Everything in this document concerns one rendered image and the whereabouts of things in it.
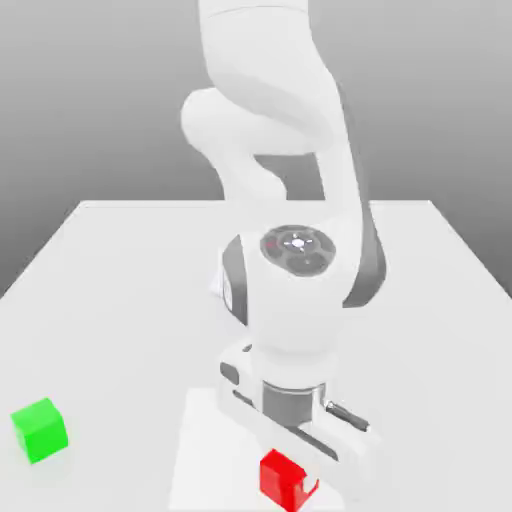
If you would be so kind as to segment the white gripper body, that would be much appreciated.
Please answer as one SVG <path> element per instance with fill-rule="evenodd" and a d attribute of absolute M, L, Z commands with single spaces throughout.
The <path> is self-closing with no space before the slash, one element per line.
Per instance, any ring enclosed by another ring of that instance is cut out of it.
<path fill-rule="evenodd" d="M 217 389 L 218 406 L 225 415 L 246 428 L 266 449 L 275 449 L 297 465 L 324 480 L 371 480 L 375 477 L 379 439 L 370 430 L 360 431 L 333 416 L 317 400 L 310 420 L 286 425 L 282 409 L 266 415 L 227 380 Z"/>

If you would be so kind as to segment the small red cube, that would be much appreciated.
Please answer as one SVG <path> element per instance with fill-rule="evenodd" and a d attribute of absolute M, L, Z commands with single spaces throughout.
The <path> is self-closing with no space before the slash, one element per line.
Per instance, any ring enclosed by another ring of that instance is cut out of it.
<path fill-rule="evenodd" d="M 319 488 L 319 480 L 306 487 L 308 474 L 296 462 L 271 449 L 259 463 L 259 489 L 286 512 L 298 512 Z"/>

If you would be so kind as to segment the small green cube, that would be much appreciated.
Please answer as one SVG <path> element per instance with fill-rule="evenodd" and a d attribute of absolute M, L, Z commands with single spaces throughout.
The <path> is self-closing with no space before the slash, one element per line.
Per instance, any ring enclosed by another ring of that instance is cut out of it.
<path fill-rule="evenodd" d="M 10 418 L 18 444 L 30 464 L 69 445 L 64 419 L 48 397 L 11 413 Z"/>

